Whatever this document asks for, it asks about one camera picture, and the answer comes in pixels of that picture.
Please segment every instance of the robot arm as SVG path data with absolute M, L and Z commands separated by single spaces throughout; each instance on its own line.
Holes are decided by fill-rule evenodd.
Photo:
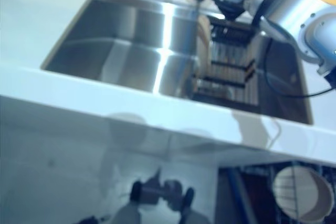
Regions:
M 336 6 L 322 0 L 214 0 L 227 18 L 248 11 L 253 25 L 275 40 L 289 42 L 298 56 L 319 66 L 336 88 Z

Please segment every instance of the black cable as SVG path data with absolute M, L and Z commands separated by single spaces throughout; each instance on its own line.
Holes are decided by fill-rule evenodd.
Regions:
M 308 94 L 308 95 L 290 95 L 290 94 L 282 93 L 281 91 L 277 90 L 277 89 L 276 89 L 275 87 L 273 87 L 273 85 L 270 83 L 269 78 L 268 78 L 268 71 L 267 71 L 267 59 L 268 59 L 268 55 L 269 55 L 270 49 L 271 49 L 271 47 L 272 47 L 272 44 L 273 44 L 273 40 L 271 40 L 271 42 L 268 44 L 267 49 L 266 49 L 266 53 L 265 53 L 265 56 L 264 56 L 264 78 L 265 78 L 265 81 L 266 81 L 267 86 L 268 86 L 274 93 L 276 93 L 277 95 L 280 95 L 280 96 L 282 96 L 282 97 L 287 97 L 287 98 L 306 99 L 306 98 L 311 98 L 311 97 L 318 97 L 318 96 L 320 96 L 320 95 L 329 93 L 329 92 L 331 92 L 331 91 L 334 90 L 334 88 L 330 88 L 330 89 L 327 89 L 327 90 L 324 90 L 324 91 L 321 91 L 321 92 L 318 92 L 318 93 Z

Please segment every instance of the dish rack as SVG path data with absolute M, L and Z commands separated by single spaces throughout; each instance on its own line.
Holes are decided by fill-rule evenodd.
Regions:
M 267 178 L 268 190 L 272 191 L 272 184 L 278 172 L 287 167 L 301 166 L 315 170 L 320 176 L 324 177 L 328 183 L 331 185 L 334 195 L 334 202 L 336 202 L 336 168 L 309 164 L 305 162 L 293 161 L 280 164 L 272 165 L 256 165 L 256 166 L 246 166 L 240 167 L 241 173 L 258 175 Z M 300 221 L 294 220 L 287 216 L 278 205 L 274 205 L 276 213 L 276 223 L 277 224 L 301 224 Z M 334 224 L 336 222 L 336 204 L 334 204 L 332 212 L 329 217 L 326 217 L 322 224 Z
M 211 55 L 205 77 L 196 80 L 195 95 L 259 106 L 256 58 L 248 51 L 255 32 L 250 25 L 209 18 Z

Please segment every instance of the white countertop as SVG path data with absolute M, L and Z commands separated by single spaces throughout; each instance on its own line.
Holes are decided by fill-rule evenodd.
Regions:
M 41 70 L 85 1 L 1 0 L 1 95 L 111 118 L 130 113 L 152 127 L 336 164 L 336 92 L 311 99 L 314 125 L 303 125 Z M 328 87 L 316 66 L 303 66 L 309 92 Z

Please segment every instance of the stainless steel sink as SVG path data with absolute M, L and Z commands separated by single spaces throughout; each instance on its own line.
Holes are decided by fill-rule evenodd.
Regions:
M 211 15 L 204 10 L 200 13 Z M 242 44 L 238 51 L 244 51 L 246 55 L 238 57 L 240 53 L 229 50 L 234 57 L 228 60 L 224 55 L 223 62 L 216 62 L 216 66 L 208 68 L 208 76 L 197 79 L 194 70 L 198 15 L 194 7 L 159 0 L 87 0 L 42 68 L 152 93 L 312 123 L 307 101 L 279 97 L 266 86 L 260 59 L 265 54 L 268 38 L 254 36 L 253 29 L 246 28 L 246 24 L 214 21 L 219 26 L 216 33 L 224 38 L 222 42 L 229 43 L 230 35 L 235 38 L 235 43 Z M 272 83 L 282 92 L 304 94 L 301 63 L 294 50 L 288 45 L 274 43 L 270 54 Z M 226 71 L 223 66 L 230 65 L 231 60 L 236 63 L 238 58 L 246 65 Z M 239 77 L 243 82 L 237 85 L 232 82 L 232 79 L 237 80 L 232 73 L 238 70 L 243 70 L 243 76 Z M 244 76 L 252 72 L 252 77 Z M 230 81 L 221 80 L 228 73 Z
M 88 0 L 43 68 L 183 96 L 196 22 L 194 8 L 157 0 Z

